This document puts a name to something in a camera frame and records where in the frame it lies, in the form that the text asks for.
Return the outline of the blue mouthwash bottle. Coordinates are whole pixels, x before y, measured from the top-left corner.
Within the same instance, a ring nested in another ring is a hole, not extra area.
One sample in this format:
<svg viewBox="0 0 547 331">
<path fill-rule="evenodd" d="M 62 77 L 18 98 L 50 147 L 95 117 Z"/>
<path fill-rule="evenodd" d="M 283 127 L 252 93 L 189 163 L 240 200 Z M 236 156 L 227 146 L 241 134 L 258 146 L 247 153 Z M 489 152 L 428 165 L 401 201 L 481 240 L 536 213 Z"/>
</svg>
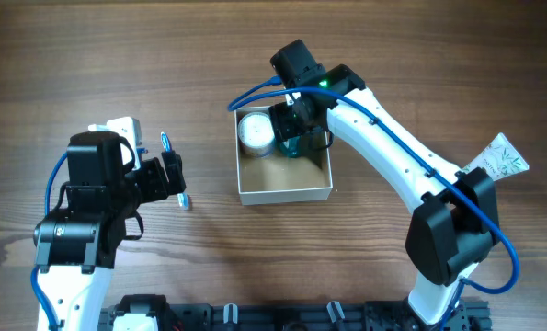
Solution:
<svg viewBox="0 0 547 331">
<path fill-rule="evenodd" d="M 289 138 L 278 143 L 278 148 L 288 158 L 300 158 L 310 152 L 310 138 L 308 135 Z"/>
</svg>

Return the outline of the white round jar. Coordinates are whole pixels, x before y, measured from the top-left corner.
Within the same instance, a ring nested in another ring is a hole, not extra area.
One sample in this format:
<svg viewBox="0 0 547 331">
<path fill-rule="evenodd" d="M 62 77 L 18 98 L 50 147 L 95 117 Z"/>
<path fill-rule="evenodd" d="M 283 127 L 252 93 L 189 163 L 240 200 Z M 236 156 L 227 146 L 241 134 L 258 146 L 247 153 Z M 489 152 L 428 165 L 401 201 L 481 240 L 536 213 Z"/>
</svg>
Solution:
<svg viewBox="0 0 547 331">
<path fill-rule="evenodd" d="M 275 147 L 275 135 L 268 114 L 251 112 L 237 126 L 237 136 L 244 152 L 252 157 L 264 157 Z"/>
</svg>

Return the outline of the white leaf-print cream tube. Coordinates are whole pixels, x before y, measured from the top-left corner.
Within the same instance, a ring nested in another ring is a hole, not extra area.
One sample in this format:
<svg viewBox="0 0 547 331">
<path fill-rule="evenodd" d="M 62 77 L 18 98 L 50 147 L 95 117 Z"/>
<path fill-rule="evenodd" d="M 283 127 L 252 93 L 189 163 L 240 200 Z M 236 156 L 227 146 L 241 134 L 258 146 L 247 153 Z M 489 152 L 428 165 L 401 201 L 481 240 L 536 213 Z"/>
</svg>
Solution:
<svg viewBox="0 0 547 331">
<path fill-rule="evenodd" d="M 482 168 L 494 181 L 517 175 L 530 169 L 528 163 L 500 132 L 481 153 L 463 169 L 470 173 L 475 168 Z"/>
</svg>

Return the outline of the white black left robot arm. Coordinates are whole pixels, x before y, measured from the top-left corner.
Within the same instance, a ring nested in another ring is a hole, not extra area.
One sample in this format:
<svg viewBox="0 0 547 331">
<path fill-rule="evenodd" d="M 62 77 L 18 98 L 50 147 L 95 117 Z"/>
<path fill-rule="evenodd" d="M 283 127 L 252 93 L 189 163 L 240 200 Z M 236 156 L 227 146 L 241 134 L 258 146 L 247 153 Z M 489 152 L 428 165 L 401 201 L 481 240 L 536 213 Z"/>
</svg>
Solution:
<svg viewBox="0 0 547 331">
<path fill-rule="evenodd" d="M 40 304 L 40 330 L 95 330 L 123 241 L 126 222 L 143 220 L 138 209 L 186 189 L 182 159 L 173 149 L 140 163 L 126 138 L 112 131 L 71 137 L 65 153 L 69 179 L 35 227 L 32 290 Z"/>
</svg>

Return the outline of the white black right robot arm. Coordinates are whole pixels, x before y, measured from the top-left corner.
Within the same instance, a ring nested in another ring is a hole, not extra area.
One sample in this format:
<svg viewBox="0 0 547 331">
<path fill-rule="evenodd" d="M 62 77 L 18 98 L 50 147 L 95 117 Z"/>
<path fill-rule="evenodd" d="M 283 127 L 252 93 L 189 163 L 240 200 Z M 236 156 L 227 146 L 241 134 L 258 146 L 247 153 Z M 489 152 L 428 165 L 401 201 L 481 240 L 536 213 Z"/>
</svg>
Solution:
<svg viewBox="0 0 547 331">
<path fill-rule="evenodd" d="M 412 218 L 405 251 L 417 270 L 406 303 L 422 326 L 445 326 L 471 273 L 502 242 L 493 179 L 434 155 L 392 118 L 344 64 L 327 70 L 301 40 L 271 60 L 288 102 L 269 109 L 277 140 L 322 129 L 361 154 Z"/>
</svg>

